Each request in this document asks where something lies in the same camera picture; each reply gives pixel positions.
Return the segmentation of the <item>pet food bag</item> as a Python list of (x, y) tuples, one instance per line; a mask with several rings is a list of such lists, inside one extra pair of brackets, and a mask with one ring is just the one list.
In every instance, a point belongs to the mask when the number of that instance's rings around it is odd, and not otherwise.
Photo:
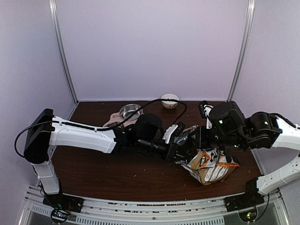
[(218, 148), (198, 149), (195, 145), (196, 130), (194, 125), (183, 130), (175, 143), (179, 146), (191, 142), (190, 147), (184, 147), (187, 157), (176, 159), (175, 163), (186, 169), (202, 185), (223, 182), (233, 173), (240, 163), (235, 156), (227, 155), (224, 150)]

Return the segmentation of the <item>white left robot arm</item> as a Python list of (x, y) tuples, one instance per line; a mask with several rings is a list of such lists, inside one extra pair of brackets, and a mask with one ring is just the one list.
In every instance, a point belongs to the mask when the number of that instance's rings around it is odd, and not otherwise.
[(95, 127), (54, 116), (45, 109), (27, 129), (23, 155), (31, 163), (42, 184), (44, 193), (57, 208), (67, 204), (62, 194), (59, 178), (48, 155), (49, 146), (71, 146), (112, 154), (118, 148), (135, 146), (147, 153), (160, 156), (164, 161), (177, 162), (188, 157), (185, 147), (187, 136), (182, 122), (162, 128), (162, 120), (153, 114), (142, 114), (134, 123), (122, 127)]

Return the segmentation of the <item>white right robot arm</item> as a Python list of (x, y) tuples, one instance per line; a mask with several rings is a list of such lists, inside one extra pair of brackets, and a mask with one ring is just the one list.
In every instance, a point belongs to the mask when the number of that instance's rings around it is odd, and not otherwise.
[[(234, 101), (216, 106), (202, 101), (198, 105), (200, 115), (207, 120), (197, 134), (202, 150), (235, 148), (239, 150), (260, 148), (300, 149), (300, 127), (279, 113), (256, 112), (246, 118)], [(258, 194), (267, 195), (274, 189), (300, 177), (300, 157), (272, 173), (250, 180), (240, 203), (250, 207), (258, 200)]]

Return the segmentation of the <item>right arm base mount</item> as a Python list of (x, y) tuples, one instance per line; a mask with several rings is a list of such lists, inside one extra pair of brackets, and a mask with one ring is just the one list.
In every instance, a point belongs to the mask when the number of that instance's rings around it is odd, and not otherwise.
[(224, 198), (227, 212), (237, 211), (241, 221), (254, 223), (259, 218), (257, 206), (264, 203), (259, 193), (243, 193)]

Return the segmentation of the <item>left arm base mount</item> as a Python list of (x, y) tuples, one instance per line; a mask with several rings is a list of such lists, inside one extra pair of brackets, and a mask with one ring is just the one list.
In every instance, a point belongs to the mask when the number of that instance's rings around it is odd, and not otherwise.
[(45, 195), (43, 198), (43, 204), (52, 207), (50, 219), (55, 224), (62, 224), (74, 217), (74, 213), (80, 213), (83, 202), (83, 198), (65, 194)]

